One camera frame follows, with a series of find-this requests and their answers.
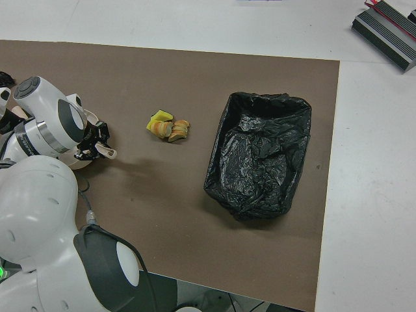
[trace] red cable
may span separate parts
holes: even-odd
[[[367,5],[369,8],[372,8],[373,10],[375,10],[377,13],[379,13],[381,16],[383,16],[385,19],[387,19],[394,26],[396,26],[397,28],[399,28],[402,32],[406,33],[411,39],[413,39],[414,41],[416,41],[416,37],[414,37],[414,35],[412,35],[410,32],[408,32],[407,30],[405,30],[398,23],[396,23],[395,21],[393,21],[389,16],[385,15],[377,6],[372,5],[371,3],[368,3],[367,0],[364,2],[364,4]]]

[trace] brown mat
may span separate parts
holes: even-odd
[[[0,41],[17,82],[40,75],[108,122],[115,161],[83,170],[107,230],[132,242],[152,272],[312,311],[339,62],[104,45]],[[303,176],[291,211],[240,223],[203,191],[222,110],[235,91],[287,92],[312,106]],[[187,140],[145,126],[158,109],[191,122]],[[84,224],[80,202],[77,224]]]

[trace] plastic bag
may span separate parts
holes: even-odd
[[[309,142],[311,106],[287,94],[230,95],[204,190],[237,220],[287,213]]]

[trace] silver metal ring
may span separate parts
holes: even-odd
[[[45,141],[51,146],[55,151],[58,153],[65,153],[66,151],[69,151],[68,148],[63,146],[61,143],[58,142],[58,140],[53,136],[52,132],[47,128],[47,125],[45,122],[39,122],[36,123],[40,134],[43,136]]]

